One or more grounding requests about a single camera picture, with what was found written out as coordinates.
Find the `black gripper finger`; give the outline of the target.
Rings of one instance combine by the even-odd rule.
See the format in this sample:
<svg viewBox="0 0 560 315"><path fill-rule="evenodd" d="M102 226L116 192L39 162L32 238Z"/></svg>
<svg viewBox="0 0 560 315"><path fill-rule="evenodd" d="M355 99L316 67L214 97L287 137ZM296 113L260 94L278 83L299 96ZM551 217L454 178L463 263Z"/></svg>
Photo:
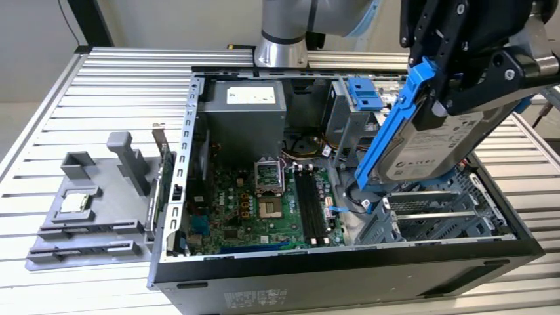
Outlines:
<svg viewBox="0 0 560 315"><path fill-rule="evenodd" d="M548 39L546 25L554 13L530 12L523 28L503 47L506 65L490 68L476 82L438 85L428 60L414 71L430 69L432 77L420 84L415 101L414 126L435 129L451 117L491 111L511 113L522 99L559 82L559 45Z"/></svg>
<svg viewBox="0 0 560 315"><path fill-rule="evenodd" d="M466 85L460 58L470 1L402 1L400 40L410 49L407 74L431 62L438 85Z"/></svg>

